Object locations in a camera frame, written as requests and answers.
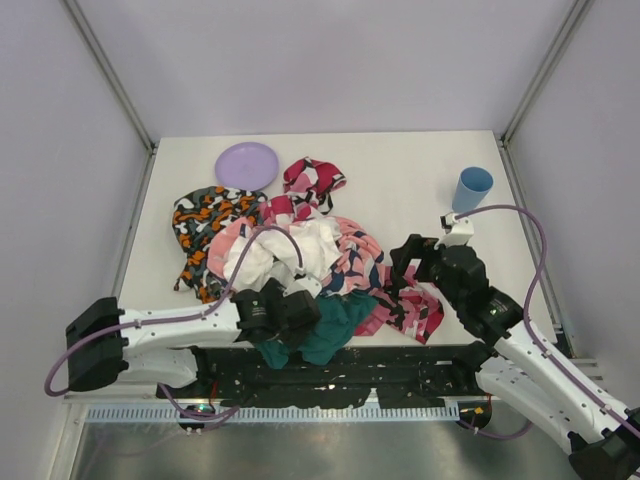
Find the dark green cloth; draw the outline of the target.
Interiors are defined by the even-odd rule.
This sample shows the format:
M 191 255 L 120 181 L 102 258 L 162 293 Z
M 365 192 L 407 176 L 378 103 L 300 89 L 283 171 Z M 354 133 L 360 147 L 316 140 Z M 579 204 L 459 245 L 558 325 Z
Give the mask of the dark green cloth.
M 291 349 L 277 340 L 254 345 L 270 368 L 283 369 L 293 353 L 300 353 L 302 359 L 312 365 L 327 365 L 371 315 L 378 301 L 373 296 L 355 292 L 346 296 L 321 297 L 317 305 L 321 318 L 297 348 Z

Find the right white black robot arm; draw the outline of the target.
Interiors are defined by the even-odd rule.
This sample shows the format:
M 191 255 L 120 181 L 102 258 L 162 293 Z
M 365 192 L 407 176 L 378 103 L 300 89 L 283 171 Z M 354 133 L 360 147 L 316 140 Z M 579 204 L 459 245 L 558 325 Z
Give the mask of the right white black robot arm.
M 639 412 L 615 399 L 567 359 L 522 307 L 491 286 L 469 246 L 441 246 L 412 234 L 390 253 L 391 281 L 431 283 L 475 342 L 459 362 L 478 387 L 518 411 L 568 456 L 582 479 L 639 474 Z

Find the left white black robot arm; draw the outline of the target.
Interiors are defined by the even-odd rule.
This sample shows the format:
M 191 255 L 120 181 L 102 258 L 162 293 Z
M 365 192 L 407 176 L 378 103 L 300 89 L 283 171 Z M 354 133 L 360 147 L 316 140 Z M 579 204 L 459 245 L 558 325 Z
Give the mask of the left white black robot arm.
M 294 347 L 320 320 L 320 291 L 319 280 L 300 276 L 288 287 L 271 278 L 259 291 L 181 309 L 122 309 L 116 298 L 101 298 L 66 328 L 69 389 L 116 382 L 179 389 L 203 376 L 201 350 L 271 340 Z

